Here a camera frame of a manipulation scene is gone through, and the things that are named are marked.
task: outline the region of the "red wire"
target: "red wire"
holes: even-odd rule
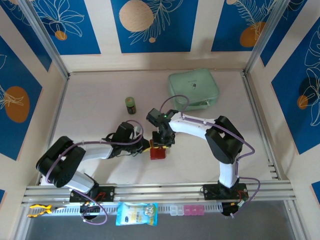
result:
[[[241,197],[241,193],[240,193],[240,191],[237,191],[238,192],[238,194],[239,194],[239,202],[241,202],[241,200],[242,200],[242,197]]]
[[[249,194],[243,190],[240,190],[240,192],[244,193],[246,195],[247,198],[249,198]]]
[[[101,197],[101,200],[103,200],[106,196],[106,193],[105,192],[100,192],[96,197],[95,197],[95,201],[98,199],[98,197]]]

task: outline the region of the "blue poster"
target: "blue poster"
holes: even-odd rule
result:
[[[291,25],[296,20],[297,16],[299,15],[301,9],[304,7],[306,2],[307,0],[291,0],[289,2],[288,7],[284,11],[279,23],[274,29],[273,34],[271,35],[269,41],[267,42],[265,48],[263,49],[260,55],[264,66],[268,64],[272,55],[277,50],[282,39],[289,31]]]
[[[36,33],[30,26],[25,15],[22,13],[20,7],[17,5],[16,0],[0,0],[0,5],[6,12],[10,20],[18,29],[24,40],[28,43],[34,54],[42,63],[46,71],[49,71],[51,65],[51,58]]]
[[[276,2],[225,0],[211,51],[251,51]]]
[[[84,0],[31,3],[61,55],[101,53]]]
[[[190,52],[198,0],[111,0],[121,52]]]
[[[17,160],[42,87],[0,37],[0,154]]]
[[[312,188],[315,193],[316,199],[318,200],[320,204],[320,181],[317,181],[315,183],[312,183]]]
[[[272,81],[300,154],[320,144],[320,18]]]
[[[5,196],[5,191],[0,189],[0,205],[4,196]]]

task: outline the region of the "green plastic box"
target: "green plastic box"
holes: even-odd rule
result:
[[[186,111],[213,106],[219,96],[218,86],[206,68],[171,74],[168,81],[171,96],[185,95],[190,99],[190,105]],[[172,103],[174,108],[181,112],[187,100],[178,96],[172,99]]]

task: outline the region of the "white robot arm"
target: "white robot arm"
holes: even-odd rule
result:
[[[203,119],[194,116],[183,115],[182,118],[180,112],[176,113],[169,122],[171,129],[176,133],[185,133],[190,134],[204,140],[207,140],[206,133],[207,130],[212,127],[208,125],[208,123],[215,124],[216,121],[214,119]],[[219,182],[226,186],[227,188],[231,188],[238,177],[236,175],[236,161],[234,163],[225,164],[223,162],[219,162],[220,164],[220,176]]]

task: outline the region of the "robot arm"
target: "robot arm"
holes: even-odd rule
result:
[[[243,143],[212,126],[212,124],[220,125],[243,138],[226,117],[203,119],[184,115],[182,118],[180,112],[170,110],[161,113],[154,108],[146,119],[158,128],[157,132],[152,133],[155,146],[171,147],[175,143],[175,133],[186,133],[202,138],[208,142],[213,155],[219,161],[219,183],[231,189],[238,182],[236,157],[241,152]]]
[[[123,122],[116,132],[110,133],[106,138],[103,138],[104,141],[110,142],[110,145],[103,144],[98,148],[91,148],[88,150],[84,150],[80,146],[72,148],[65,155],[65,159],[60,160],[53,168],[49,176],[49,181],[57,188],[67,186],[71,189],[88,194],[90,197],[95,197],[97,195],[96,189],[99,187],[99,184],[90,176],[77,171],[80,162],[90,159],[111,159],[119,156],[122,151],[127,151],[132,155],[136,155],[148,150],[150,148],[150,143],[148,140],[144,139],[143,136],[140,141],[135,144],[112,144],[136,141],[138,138],[137,135],[139,135],[139,130],[136,131],[130,123]],[[73,141],[67,136],[60,137],[40,158],[36,164],[36,169],[46,176],[59,155],[73,144]]]

